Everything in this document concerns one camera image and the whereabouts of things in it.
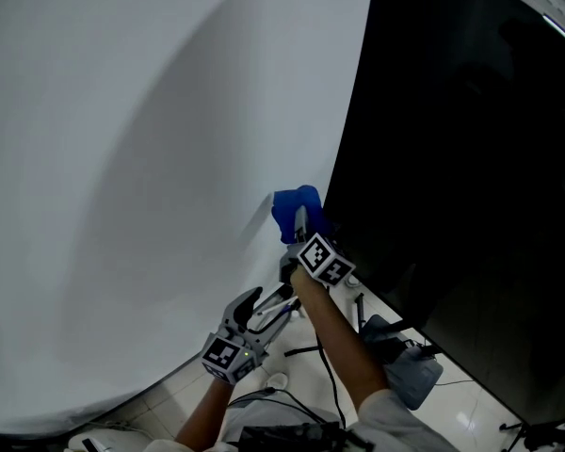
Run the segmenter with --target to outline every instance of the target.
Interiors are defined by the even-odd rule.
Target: forearm
[[[356,410],[371,394],[389,388],[382,367],[372,359],[324,286],[302,266],[291,277],[291,284]]]
[[[195,452],[212,447],[218,439],[233,390],[233,385],[214,379],[201,403],[178,432],[176,442]]]

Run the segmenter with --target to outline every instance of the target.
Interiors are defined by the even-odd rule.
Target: white wall
[[[273,282],[259,206],[326,192],[368,5],[0,0],[0,431],[112,407]]]

